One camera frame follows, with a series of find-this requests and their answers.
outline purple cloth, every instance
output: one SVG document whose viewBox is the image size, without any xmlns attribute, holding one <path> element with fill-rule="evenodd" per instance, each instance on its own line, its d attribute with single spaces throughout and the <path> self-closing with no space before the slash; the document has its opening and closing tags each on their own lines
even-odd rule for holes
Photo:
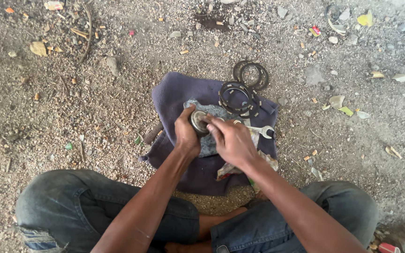
<svg viewBox="0 0 405 253">
<path fill-rule="evenodd" d="M 164 131 L 151 146 L 149 152 L 139 157 L 140 161 L 148 161 L 155 169 L 165 161 L 176 142 L 174 122 L 184 109 L 184 102 L 194 97 L 203 105 L 218 105 L 218 91 L 222 81 L 197 79 L 184 76 L 177 72 L 167 73 L 152 91 L 153 103 L 163 124 Z M 233 94 L 233 102 L 242 100 L 243 94 Z M 253 127 L 274 127 L 278 105 L 262 98 L 262 107 L 257 117 L 251 118 Z M 258 149 L 277 159 L 275 139 L 259 139 Z M 229 187 L 249 185 L 244 174 L 231 175 L 216 181 L 217 170 L 225 164 L 219 155 L 195 158 L 183 174 L 177 189 L 183 192 L 203 195 L 225 195 Z"/>
</svg>

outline spanner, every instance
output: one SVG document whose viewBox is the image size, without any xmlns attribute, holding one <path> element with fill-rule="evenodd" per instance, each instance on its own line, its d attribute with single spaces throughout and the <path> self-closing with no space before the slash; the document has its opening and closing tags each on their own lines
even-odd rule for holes
<svg viewBox="0 0 405 253">
<path fill-rule="evenodd" d="M 233 123 L 234 123 L 234 124 L 237 124 L 237 123 L 242 123 L 242 122 L 239 121 L 239 120 L 235 120 Z M 267 138 L 267 139 L 271 139 L 271 136 L 268 136 L 268 135 L 266 134 L 266 132 L 267 132 L 268 130 L 272 130 L 272 131 L 274 132 L 274 129 L 273 129 L 272 127 L 270 127 L 270 126 L 264 126 L 264 127 L 246 126 L 246 127 L 249 128 L 249 129 L 254 129 L 254 130 L 259 131 L 259 134 L 261 134 L 263 137 L 265 137 L 265 138 Z"/>
</svg>

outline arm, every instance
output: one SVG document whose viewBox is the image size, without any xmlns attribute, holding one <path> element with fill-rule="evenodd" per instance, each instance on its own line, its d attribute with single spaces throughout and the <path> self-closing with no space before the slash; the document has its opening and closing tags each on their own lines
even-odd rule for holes
<svg viewBox="0 0 405 253">
<path fill-rule="evenodd" d="M 185 109 L 176 120 L 176 146 L 154 175 L 123 207 L 91 252 L 146 252 L 166 205 L 190 162 L 201 150 Z"/>
<path fill-rule="evenodd" d="M 366 253 L 360 242 L 311 199 L 276 173 L 254 147 L 242 124 L 209 117 L 207 128 L 217 141 L 218 154 L 247 174 L 289 224 L 308 253 Z"/>
</svg>

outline leg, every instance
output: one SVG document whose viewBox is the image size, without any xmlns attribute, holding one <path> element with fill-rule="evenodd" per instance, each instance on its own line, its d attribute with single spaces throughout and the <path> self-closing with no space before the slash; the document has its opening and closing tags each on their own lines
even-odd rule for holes
<svg viewBox="0 0 405 253">
<path fill-rule="evenodd" d="M 91 170 L 49 171 L 37 176 L 20 195 L 17 222 L 32 250 L 89 252 L 139 189 Z M 194 205 L 172 197 L 153 242 L 190 244 L 198 235 Z"/>
<path fill-rule="evenodd" d="M 369 244 L 378 222 L 378 212 L 367 193 L 344 181 L 315 182 L 301 192 L 348 229 L 364 248 Z M 217 252 L 222 245 L 230 252 L 305 252 L 271 202 L 259 204 L 212 227 L 212 251 Z"/>
</svg>

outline red cup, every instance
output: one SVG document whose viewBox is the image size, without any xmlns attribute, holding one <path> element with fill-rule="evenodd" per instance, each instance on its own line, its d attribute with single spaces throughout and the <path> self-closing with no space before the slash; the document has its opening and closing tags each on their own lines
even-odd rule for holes
<svg viewBox="0 0 405 253">
<path fill-rule="evenodd" d="M 378 250 L 380 253 L 401 253 L 398 247 L 386 243 L 379 244 Z"/>
</svg>

